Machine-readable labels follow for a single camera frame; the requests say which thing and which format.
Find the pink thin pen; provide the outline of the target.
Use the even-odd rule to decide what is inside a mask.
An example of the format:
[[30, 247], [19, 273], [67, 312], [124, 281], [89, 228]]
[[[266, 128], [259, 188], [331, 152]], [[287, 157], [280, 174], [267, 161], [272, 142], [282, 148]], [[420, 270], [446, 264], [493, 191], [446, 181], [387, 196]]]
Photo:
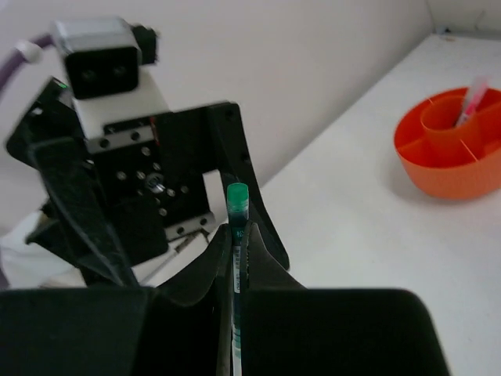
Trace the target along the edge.
[[467, 90], [461, 106], [460, 115], [454, 124], [455, 128], [460, 127], [466, 122], [476, 111], [478, 105], [482, 101], [485, 93], [488, 90], [488, 78], [480, 76], [474, 79], [473, 83]]

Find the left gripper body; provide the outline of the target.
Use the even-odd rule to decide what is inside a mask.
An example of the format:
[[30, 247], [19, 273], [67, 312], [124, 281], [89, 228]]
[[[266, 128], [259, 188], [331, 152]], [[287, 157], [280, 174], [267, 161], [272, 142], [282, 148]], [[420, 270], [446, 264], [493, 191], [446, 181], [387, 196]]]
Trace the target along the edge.
[[[115, 122], [105, 126], [102, 136], [88, 139], [69, 95], [61, 81], [50, 79], [5, 148], [36, 169], [29, 156], [32, 146], [74, 139], [99, 205], [131, 266], [164, 254], [170, 241], [212, 220], [203, 175], [214, 170], [214, 161], [202, 110]], [[49, 194], [42, 211], [48, 220], [29, 232], [27, 243], [75, 265]]]

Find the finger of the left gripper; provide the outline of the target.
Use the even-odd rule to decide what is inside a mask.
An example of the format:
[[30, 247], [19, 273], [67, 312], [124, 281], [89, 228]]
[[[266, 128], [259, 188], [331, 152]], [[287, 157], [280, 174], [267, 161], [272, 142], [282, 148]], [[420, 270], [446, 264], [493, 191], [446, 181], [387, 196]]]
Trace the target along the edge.
[[266, 210], [247, 146], [240, 107], [236, 103], [216, 103], [206, 107], [206, 119], [222, 185], [244, 183], [249, 190], [250, 220], [258, 224], [269, 253], [285, 269], [290, 269], [287, 251]]
[[86, 284], [138, 287], [117, 232], [99, 205], [75, 140], [63, 137], [37, 143], [29, 156], [56, 211], [71, 260]]

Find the green clear refill pen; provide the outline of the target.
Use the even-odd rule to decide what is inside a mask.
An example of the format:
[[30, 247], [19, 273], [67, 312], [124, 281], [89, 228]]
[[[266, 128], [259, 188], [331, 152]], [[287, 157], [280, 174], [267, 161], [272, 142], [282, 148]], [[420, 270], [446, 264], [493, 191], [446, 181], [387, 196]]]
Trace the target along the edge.
[[227, 214], [232, 235], [232, 374], [242, 374], [240, 261], [244, 230], [249, 219], [249, 190], [244, 183], [232, 183], [226, 191]]

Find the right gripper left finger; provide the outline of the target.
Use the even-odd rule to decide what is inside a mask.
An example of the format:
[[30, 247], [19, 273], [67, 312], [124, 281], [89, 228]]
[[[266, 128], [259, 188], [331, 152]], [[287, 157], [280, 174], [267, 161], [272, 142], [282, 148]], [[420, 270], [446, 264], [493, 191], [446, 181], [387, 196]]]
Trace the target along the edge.
[[159, 287], [3, 291], [4, 375], [230, 375], [231, 236]]

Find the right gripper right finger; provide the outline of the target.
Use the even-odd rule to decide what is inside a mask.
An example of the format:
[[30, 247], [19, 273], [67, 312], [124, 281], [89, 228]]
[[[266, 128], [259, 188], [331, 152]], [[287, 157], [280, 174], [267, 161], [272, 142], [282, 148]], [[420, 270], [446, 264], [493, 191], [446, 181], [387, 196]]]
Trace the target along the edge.
[[447, 375], [421, 299], [399, 288], [308, 289], [268, 252], [256, 223], [242, 240], [245, 375]]

